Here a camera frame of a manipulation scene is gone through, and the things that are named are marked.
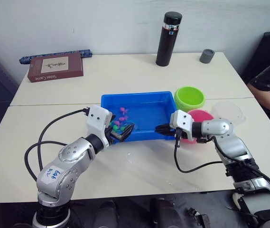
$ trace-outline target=pink bowl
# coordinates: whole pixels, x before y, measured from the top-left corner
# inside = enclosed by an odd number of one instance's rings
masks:
[[[207,111],[201,110],[201,109],[194,109],[188,112],[192,118],[194,119],[195,122],[202,122],[204,120],[213,120],[214,117],[208,113]],[[182,139],[181,140],[184,143],[188,143],[188,144],[195,144],[196,142],[196,138],[194,138],[194,141],[189,141],[187,139]]]

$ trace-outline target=book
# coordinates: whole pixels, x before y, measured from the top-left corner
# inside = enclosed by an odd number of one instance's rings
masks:
[[[83,76],[80,53],[41,56],[31,60],[27,77],[31,82]]]

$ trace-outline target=person's arm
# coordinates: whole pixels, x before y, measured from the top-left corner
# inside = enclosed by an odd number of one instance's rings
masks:
[[[261,91],[256,89],[250,83],[247,85],[249,90],[253,93],[256,100],[264,107],[270,109],[270,91]]]

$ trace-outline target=bottle cap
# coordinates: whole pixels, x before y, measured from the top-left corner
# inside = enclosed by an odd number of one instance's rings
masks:
[[[181,13],[170,11],[164,15],[164,23],[168,25],[179,25],[182,19]]]
[[[211,62],[215,52],[211,49],[204,49],[201,56],[200,56],[200,62],[202,63],[209,63]]]

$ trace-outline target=pink toy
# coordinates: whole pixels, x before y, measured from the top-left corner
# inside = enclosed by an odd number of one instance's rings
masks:
[[[125,120],[128,120],[128,119],[129,119],[129,117],[127,115],[124,116],[124,117],[119,117],[120,121],[125,121]]]
[[[117,125],[117,126],[120,126],[120,122],[118,120],[115,120],[114,124]]]
[[[128,109],[121,107],[120,111],[122,112],[122,115],[125,115],[127,113]]]

